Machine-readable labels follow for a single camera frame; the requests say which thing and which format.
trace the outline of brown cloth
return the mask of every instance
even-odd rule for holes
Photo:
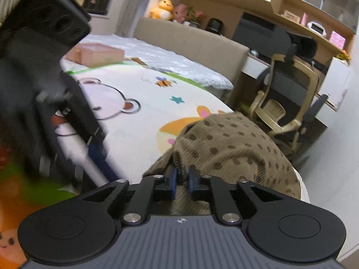
[[[280,193],[300,199],[301,188],[288,159],[256,124],[241,113],[213,114],[186,126],[172,148],[144,176],[169,173],[170,164],[185,180],[190,165],[201,175],[221,177],[235,184],[246,178]],[[209,214],[205,202],[193,202],[184,187],[176,200],[161,203],[157,213]]]

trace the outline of yellow plush toy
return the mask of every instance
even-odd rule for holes
[[[158,8],[151,10],[150,17],[154,19],[171,20],[173,19],[172,10],[173,4],[171,0],[161,0],[158,4]]]

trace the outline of headboard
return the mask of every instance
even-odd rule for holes
[[[134,37],[198,62],[222,74],[233,85],[249,52],[248,47],[208,31],[145,17],[139,20]]]

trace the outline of pink plush toy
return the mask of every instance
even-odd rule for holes
[[[187,6],[185,4],[177,5],[173,11],[173,21],[178,23],[183,23],[187,16]]]

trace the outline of gray ribbed panel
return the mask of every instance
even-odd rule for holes
[[[303,268],[273,261],[252,248],[240,229],[217,224],[213,217],[152,216],[140,227],[126,228],[104,254],[61,269],[280,269]],[[28,262],[25,269],[50,269]],[[308,269],[339,269],[335,261]]]

